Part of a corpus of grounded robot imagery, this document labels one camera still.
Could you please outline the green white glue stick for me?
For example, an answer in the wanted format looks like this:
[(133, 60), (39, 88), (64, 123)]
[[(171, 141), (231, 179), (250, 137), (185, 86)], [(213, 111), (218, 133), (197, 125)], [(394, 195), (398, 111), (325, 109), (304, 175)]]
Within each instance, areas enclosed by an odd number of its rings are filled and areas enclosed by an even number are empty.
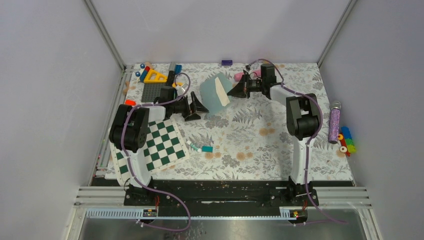
[(187, 140), (186, 143), (196, 152), (200, 153), (202, 151), (197, 145), (195, 145), (191, 140)]

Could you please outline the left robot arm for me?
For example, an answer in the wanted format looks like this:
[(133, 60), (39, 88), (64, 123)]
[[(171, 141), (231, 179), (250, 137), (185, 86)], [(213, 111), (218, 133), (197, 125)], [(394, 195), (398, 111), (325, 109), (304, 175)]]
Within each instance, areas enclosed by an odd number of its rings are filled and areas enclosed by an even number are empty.
[(139, 188), (136, 199), (144, 206), (152, 204), (155, 192), (149, 186), (152, 174), (189, 157), (179, 129), (171, 121), (180, 114), (184, 121), (200, 120), (209, 110), (196, 94), (181, 86), (163, 86), (153, 102), (141, 105), (121, 104), (109, 130), (109, 142), (123, 162), (122, 181)]

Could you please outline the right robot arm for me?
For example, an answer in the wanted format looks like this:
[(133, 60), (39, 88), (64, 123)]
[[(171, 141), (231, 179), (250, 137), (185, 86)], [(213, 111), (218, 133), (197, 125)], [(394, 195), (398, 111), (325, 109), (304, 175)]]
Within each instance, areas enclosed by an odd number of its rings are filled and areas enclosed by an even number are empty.
[(276, 101), (286, 108), (286, 127), (293, 140), (293, 162), (284, 191), (284, 198), (293, 206), (301, 205), (311, 198), (309, 186), (309, 162), (311, 146), (322, 128), (323, 114), (313, 93), (300, 93), (292, 90), (277, 77), (281, 74), (272, 63), (260, 66), (260, 76), (251, 78), (251, 66), (248, 64), (239, 82), (227, 95), (246, 98), (252, 92), (260, 92), (268, 99)]

